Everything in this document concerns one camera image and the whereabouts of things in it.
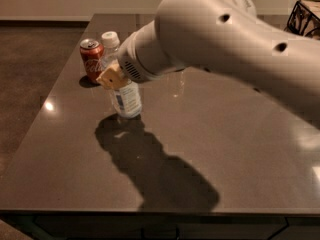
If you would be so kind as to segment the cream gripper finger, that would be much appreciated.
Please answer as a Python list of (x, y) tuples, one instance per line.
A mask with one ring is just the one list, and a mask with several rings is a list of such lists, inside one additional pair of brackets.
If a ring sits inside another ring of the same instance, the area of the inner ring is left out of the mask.
[(118, 90), (128, 84), (129, 78), (124, 75), (118, 63), (109, 65), (96, 79), (105, 89)]

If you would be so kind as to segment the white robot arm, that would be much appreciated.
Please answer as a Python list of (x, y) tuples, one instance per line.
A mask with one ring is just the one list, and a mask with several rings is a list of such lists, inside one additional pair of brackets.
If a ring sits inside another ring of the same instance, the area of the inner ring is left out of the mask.
[(251, 0), (162, 0), (98, 81), (119, 89), (188, 67), (244, 82), (320, 125), (320, 42), (259, 20)]

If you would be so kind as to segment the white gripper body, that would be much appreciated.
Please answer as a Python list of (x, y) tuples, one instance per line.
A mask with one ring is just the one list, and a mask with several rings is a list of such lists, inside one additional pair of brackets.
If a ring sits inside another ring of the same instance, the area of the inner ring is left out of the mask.
[(186, 68), (163, 51), (154, 22), (133, 32), (120, 46), (117, 59), (124, 74), (134, 82), (158, 80)]

